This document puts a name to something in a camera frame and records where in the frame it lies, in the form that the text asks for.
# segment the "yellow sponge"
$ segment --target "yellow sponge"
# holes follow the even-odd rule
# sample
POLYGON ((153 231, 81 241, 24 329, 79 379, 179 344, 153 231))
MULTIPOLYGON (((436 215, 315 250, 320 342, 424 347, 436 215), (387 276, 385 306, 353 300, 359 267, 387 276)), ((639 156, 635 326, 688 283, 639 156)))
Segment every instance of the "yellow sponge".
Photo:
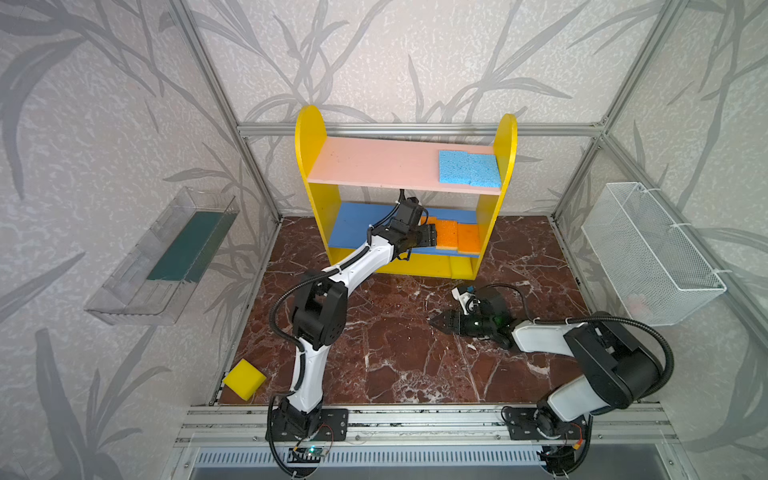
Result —
POLYGON ((480 230, 477 225, 458 225, 458 252, 468 255, 480 254, 480 230))
POLYGON ((456 250, 458 248, 458 222, 430 218, 427 223, 434 223, 437 230, 438 250, 456 250))
POLYGON ((242 359, 224 377, 224 385, 230 387, 241 399, 248 400, 256 393, 264 380, 266 377, 262 372, 242 359))

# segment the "metal vent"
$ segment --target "metal vent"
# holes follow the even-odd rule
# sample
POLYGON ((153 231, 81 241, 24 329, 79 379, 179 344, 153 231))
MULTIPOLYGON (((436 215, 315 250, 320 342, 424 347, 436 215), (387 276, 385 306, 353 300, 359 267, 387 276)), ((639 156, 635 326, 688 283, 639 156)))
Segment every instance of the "metal vent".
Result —
MULTIPOLYGON (((288 448, 280 447, 283 461, 291 465, 288 448)), ((321 465, 329 467, 419 467, 463 465, 543 465, 533 445, 460 445, 460 446, 334 446, 321 465)), ((267 447, 200 450, 195 467, 271 467, 272 455, 267 447)))

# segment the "white wire basket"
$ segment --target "white wire basket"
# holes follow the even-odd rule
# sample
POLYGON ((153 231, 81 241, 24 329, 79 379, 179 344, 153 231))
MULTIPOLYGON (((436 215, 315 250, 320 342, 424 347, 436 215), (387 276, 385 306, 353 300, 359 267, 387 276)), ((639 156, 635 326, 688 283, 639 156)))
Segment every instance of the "white wire basket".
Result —
POLYGON ((637 321, 673 325, 726 290, 680 224, 642 184, 606 184, 581 229, 637 321))

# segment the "pink shelf board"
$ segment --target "pink shelf board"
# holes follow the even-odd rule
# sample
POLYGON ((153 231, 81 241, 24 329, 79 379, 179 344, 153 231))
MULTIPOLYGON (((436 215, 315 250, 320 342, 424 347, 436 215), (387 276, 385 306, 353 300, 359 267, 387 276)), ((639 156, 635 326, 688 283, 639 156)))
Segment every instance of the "pink shelf board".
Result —
POLYGON ((485 145, 328 137, 307 180, 314 184, 500 195, 501 188, 440 183, 440 150, 493 155, 485 145))

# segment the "blue sponge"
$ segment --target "blue sponge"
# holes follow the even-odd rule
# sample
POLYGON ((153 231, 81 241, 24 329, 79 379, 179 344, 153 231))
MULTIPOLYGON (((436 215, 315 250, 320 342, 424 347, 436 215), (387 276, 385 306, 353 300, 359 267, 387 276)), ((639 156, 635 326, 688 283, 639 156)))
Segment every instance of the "blue sponge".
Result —
POLYGON ((440 183, 469 185, 466 164, 467 152, 440 150, 440 183))
POLYGON ((498 164, 495 155, 467 154, 469 168, 472 171, 473 187, 501 188, 502 179, 498 174, 498 164))
POLYGON ((494 155, 440 150, 440 183, 499 188, 502 179, 494 155))

